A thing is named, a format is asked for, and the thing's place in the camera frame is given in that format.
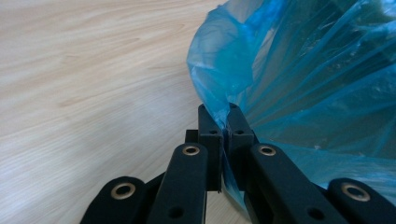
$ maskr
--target metal ring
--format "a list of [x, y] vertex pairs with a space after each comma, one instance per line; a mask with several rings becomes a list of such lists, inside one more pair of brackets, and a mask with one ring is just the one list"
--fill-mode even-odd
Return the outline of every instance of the metal ring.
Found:
[[[353, 193], [349, 192], [349, 189], [356, 189], [360, 194], [359, 195], [353, 194]], [[371, 199], [370, 194], [367, 193], [366, 190], [364, 190], [354, 184], [343, 183], [341, 185], [341, 191], [343, 191], [345, 193], [345, 195], [348, 196], [349, 198], [359, 201], [359, 202], [368, 202]]]
[[[125, 193], [117, 193], [117, 190], [119, 190], [122, 187], [128, 187], [129, 190], [126, 191]], [[131, 197], [134, 194], [134, 191], [136, 190], [136, 187], [131, 184], [131, 183], [120, 183], [116, 187], [111, 190], [111, 197], [113, 197], [116, 200], [123, 200]]]
[[198, 147], [186, 146], [183, 148], [183, 154], [187, 156], [195, 156], [199, 153]]
[[259, 151], [264, 156], [275, 156], [276, 154], [276, 150], [268, 146], [259, 147]]

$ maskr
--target light wooden surface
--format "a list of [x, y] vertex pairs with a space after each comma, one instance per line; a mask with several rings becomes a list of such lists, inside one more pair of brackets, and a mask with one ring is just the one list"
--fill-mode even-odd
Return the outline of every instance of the light wooden surface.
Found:
[[[162, 173], [201, 103], [185, 64], [221, 1], [0, 1], [0, 223], [79, 223]], [[248, 223], [209, 193], [206, 223]]]

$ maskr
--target plastic bag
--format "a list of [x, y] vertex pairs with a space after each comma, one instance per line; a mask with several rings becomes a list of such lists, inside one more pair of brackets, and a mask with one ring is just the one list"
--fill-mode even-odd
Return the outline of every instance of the plastic bag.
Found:
[[354, 178], [396, 204], [395, 52], [396, 1], [231, 0], [187, 63], [220, 128], [237, 104], [314, 183]]

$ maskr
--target wooden table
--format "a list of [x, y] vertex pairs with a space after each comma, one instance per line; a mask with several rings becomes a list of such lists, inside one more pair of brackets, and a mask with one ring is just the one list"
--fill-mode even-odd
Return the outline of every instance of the wooden table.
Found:
[[[0, 223], [79, 223], [109, 180], [162, 173], [201, 103], [185, 60], [221, 1], [0, 3]], [[209, 193], [206, 223], [248, 223]]]

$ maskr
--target blue plastic bag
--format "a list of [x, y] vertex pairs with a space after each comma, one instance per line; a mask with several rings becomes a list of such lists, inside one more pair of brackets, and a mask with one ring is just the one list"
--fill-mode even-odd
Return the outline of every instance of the blue plastic bag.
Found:
[[354, 178], [396, 204], [396, 1], [231, 0], [187, 62], [220, 128], [237, 104], [311, 181]]

